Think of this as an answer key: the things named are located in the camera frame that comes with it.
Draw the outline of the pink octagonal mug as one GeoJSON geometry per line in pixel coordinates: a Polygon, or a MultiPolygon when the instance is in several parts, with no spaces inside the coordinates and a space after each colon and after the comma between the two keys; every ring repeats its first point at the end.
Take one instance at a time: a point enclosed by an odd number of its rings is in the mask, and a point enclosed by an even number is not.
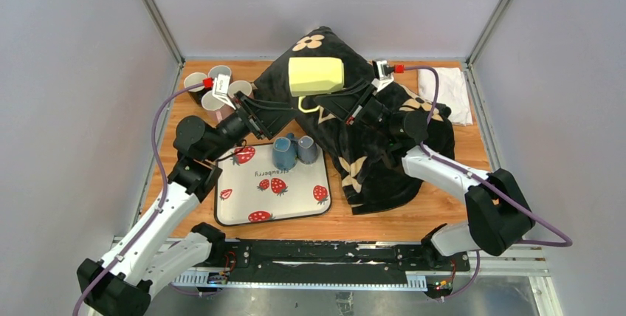
{"type": "Polygon", "coordinates": [[[235,111],[231,106],[215,97],[212,92],[206,92],[202,96],[201,106],[214,123],[220,123],[235,111]]]}

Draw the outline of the green octagonal mug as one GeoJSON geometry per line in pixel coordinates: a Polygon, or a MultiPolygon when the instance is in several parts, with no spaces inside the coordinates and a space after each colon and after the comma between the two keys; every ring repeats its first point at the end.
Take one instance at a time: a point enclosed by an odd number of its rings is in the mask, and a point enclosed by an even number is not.
{"type": "Polygon", "coordinates": [[[305,109],[307,96],[326,95],[344,87],[344,65],[339,58],[294,57],[288,62],[289,91],[298,98],[298,110],[312,113],[320,107],[305,109]]]}

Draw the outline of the brown pink mug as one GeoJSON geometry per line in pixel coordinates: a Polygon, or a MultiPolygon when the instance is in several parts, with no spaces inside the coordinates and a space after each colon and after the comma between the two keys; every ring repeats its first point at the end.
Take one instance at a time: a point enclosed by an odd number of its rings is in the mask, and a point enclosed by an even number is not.
{"type": "Polygon", "coordinates": [[[233,76],[232,69],[226,65],[217,65],[209,70],[207,76],[209,78],[217,78],[219,75],[233,76]]]}

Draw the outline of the white strawberry tray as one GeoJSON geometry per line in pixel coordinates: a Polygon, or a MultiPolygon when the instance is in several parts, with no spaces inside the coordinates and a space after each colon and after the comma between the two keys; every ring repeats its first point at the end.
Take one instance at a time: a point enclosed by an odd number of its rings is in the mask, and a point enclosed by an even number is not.
{"type": "Polygon", "coordinates": [[[223,226],[298,219],[324,214],[331,207],[328,170],[319,156],[291,170],[272,163],[272,145],[250,145],[218,163],[215,220],[223,226]]]}

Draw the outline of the black mug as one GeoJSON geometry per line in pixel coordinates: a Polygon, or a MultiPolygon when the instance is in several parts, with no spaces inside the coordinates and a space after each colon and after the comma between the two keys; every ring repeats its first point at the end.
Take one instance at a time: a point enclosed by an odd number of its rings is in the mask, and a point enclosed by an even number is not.
{"type": "Polygon", "coordinates": [[[189,74],[184,80],[185,88],[191,87],[188,91],[190,98],[197,106],[201,106],[202,98],[210,91],[210,88],[204,86],[204,81],[209,77],[203,72],[194,72],[189,74]]]}

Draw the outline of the pink round mug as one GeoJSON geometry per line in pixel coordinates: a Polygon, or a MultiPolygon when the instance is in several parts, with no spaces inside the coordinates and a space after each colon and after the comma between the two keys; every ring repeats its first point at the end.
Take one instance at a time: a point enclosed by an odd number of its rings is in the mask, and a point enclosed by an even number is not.
{"type": "Polygon", "coordinates": [[[254,98],[252,83],[245,80],[236,80],[232,82],[228,87],[228,96],[235,97],[237,93],[241,92],[247,97],[254,98]]]}

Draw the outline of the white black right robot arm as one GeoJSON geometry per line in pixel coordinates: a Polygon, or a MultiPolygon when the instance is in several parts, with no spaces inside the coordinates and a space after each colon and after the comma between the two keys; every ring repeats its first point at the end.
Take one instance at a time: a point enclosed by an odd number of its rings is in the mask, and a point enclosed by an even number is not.
{"type": "Polygon", "coordinates": [[[429,182],[463,202],[467,220],[443,224],[422,239],[422,260],[441,269],[451,255],[482,250],[502,255],[535,226],[530,209],[513,175],[463,166],[425,144],[429,112],[417,105],[390,110],[376,97],[376,87],[359,83],[314,97],[317,105],[347,125],[362,123],[387,134],[391,142],[383,161],[407,176],[429,182]]]}

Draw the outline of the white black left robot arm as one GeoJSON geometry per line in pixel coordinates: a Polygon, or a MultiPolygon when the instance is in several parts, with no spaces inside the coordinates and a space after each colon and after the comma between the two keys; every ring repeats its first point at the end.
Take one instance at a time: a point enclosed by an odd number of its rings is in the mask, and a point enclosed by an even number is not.
{"type": "Polygon", "coordinates": [[[272,139],[297,117],[288,103],[234,97],[235,111],[211,126],[191,115],[179,121],[173,146],[177,161],[162,175],[162,190],[131,230],[99,260],[78,267],[81,295],[72,311],[87,305],[101,315],[143,315],[151,301],[175,278],[204,262],[220,265],[226,257],[225,235],[207,223],[161,253],[174,228],[195,210],[216,186],[219,159],[233,152],[249,134],[272,139]]]}

